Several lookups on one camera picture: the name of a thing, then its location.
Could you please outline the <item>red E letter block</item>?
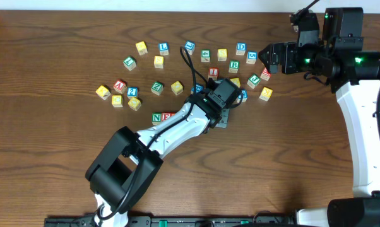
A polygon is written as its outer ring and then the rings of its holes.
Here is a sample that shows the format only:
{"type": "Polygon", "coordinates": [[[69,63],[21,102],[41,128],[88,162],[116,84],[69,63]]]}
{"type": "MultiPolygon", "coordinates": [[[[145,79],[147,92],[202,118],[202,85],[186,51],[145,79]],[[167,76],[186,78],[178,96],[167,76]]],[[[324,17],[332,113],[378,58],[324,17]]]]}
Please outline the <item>red E letter block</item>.
{"type": "Polygon", "coordinates": [[[169,119],[169,118],[172,117],[173,115],[175,115],[175,113],[162,112],[162,113],[160,114],[160,116],[161,116],[161,122],[163,122],[163,121],[169,119]]]}

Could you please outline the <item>green N letter block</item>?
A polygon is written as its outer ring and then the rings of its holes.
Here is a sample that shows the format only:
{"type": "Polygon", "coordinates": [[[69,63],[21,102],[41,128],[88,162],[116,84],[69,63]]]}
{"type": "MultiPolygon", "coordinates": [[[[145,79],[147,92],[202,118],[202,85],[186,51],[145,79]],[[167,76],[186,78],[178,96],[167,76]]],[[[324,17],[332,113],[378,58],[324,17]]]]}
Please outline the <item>green N letter block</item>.
{"type": "Polygon", "coordinates": [[[161,113],[152,113],[151,122],[153,125],[158,125],[162,122],[162,114],[161,113]]]}

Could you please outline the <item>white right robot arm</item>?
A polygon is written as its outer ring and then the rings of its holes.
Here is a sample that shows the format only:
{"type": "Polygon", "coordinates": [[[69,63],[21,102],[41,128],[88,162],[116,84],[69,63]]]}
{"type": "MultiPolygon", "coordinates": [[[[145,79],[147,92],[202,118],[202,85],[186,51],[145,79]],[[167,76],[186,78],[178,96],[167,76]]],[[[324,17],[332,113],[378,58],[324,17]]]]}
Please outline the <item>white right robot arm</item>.
{"type": "Polygon", "coordinates": [[[297,40],[258,54],[270,74],[303,73],[329,86],[347,127],[353,196],[297,211],[297,226],[380,226],[380,52],[363,48],[363,16],[362,8],[327,8],[319,23],[303,8],[290,15],[297,40]]]}

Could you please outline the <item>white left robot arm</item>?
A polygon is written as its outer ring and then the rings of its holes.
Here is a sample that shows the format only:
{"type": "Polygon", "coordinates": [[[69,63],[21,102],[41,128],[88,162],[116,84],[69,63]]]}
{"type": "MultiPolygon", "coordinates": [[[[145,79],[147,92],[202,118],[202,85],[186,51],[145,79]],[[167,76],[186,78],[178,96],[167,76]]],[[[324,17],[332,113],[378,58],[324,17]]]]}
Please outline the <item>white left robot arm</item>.
{"type": "Polygon", "coordinates": [[[202,91],[182,108],[149,129],[123,127],[113,134],[85,173],[98,207],[97,226],[126,226],[128,211],[141,199],[158,173],[163,158],[187,140],[215,127],[234,95],[202,91]]]}

